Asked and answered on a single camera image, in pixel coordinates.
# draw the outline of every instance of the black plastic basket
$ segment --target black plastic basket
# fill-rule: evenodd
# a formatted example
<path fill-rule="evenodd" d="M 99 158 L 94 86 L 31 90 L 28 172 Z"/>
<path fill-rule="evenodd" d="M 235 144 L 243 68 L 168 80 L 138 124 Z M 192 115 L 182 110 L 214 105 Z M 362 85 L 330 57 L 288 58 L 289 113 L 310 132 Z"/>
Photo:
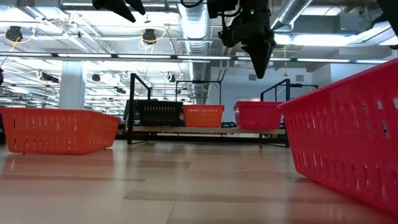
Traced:
<path fill-rule="evenodd" d="M 143 126 L 178 126 L 182 102 L 139 100 L 137 104 Z"/>

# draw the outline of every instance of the basket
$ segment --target basket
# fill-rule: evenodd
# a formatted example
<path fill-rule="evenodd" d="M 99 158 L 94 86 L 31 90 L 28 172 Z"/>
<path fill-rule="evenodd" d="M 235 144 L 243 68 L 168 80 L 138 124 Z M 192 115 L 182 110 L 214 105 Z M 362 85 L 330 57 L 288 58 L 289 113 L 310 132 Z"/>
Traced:
<path fill-rule="evenodd" d="M 86 110 L 1 108 L 10 152 L 86 154 L 113 145 L 119 118 Z"/>
<path fill-rule="evenodd" d="M 223 105 L 184 105 L 185 126 L 219 128 L 223 112 Z"/>
<path fill-rule="evenodd" d="M 234 106 L 236 125 L 242 129 L 279 129 L 281 102 L 240 101 Z"/>
<path fill-rule="evenodd" d="M 398 59 L 280 105 L 295 168 L 398 215 Z"/>
<path fill-rule="evenodd" d="M 143 126 L 178 126 L 182 102 L 139 100 L 137 104 Z"/>

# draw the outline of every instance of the wooden floor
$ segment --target wooden floor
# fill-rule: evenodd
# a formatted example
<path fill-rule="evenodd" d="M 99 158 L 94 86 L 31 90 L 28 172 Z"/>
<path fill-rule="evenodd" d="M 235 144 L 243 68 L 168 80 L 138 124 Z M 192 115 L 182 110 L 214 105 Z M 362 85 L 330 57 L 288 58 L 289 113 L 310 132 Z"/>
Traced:
<path fill-rule="evenodd" d="M 147 142 L 84 156 L 0 146 L 1 224 L 395 223 L 297 174 L 290 151 Z"/>

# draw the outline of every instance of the wooden shelf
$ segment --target wooden shelf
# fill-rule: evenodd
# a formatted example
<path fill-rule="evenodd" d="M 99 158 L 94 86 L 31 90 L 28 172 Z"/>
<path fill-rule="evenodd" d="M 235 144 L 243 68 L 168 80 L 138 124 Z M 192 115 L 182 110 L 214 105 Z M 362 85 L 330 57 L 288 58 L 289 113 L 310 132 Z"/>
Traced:
<path fill-rule="evenodd" d="M 134 126 L 133 131 L 154 133 L 217 133 L 217 134 L 285 134 L 283 129 L 239 129 L 239 128 L 186 128 L 186 127 L 144 127 Z"/>

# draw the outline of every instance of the red plastic basket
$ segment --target red plastic basket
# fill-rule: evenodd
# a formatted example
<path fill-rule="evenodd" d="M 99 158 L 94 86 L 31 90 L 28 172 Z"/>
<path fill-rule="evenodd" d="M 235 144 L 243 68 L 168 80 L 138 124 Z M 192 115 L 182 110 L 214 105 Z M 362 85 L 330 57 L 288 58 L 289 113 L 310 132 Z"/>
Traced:
<path fill-rule="evenodd" d="M 10 152 L 85 154 L 113 145 L 119 118 L 86 110 L 1 108 Z"/>
<path fill-rule="evenodd" d="M 236 125 L 242 129 L 279 129 L 281 102 L 240 101 L 234 106 Z"/>
<path fill-rule="evenodd" d="M 398 60 L 284 103 L 298 173 L 398 215 Z"/>
<path fill-rule="evenodd" d="M 219 128 L 223 117 L 223 105 L 184 105 L 186 127 Z"/>

